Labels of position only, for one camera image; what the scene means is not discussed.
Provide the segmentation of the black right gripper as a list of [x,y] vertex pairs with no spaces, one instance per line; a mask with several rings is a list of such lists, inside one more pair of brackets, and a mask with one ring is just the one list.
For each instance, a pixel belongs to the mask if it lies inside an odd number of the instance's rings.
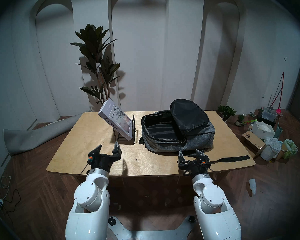
[[208,156],[198,149],[196,151],[196,160],[193,161],[186,161],[184,159],[184,155],[182,150],[179,150],[178,153],[178,169],[184,170],[183,176],[191,176],[195,177],[196,175],[203,174],[206,175],[208,173],[208,169],[211,167]]

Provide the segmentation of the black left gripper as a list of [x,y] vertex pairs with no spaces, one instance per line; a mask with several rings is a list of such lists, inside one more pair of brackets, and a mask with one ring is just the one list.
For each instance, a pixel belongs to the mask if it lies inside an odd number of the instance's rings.
[[114,144],[114,149],[112,150],[113,155],[100,154],[102,144],[98,145],[95,149],[88,154],[88,164],[92,169],[102,169],[109,172],[111,166],[114,162],[121,159],[122,151],[118,141]]

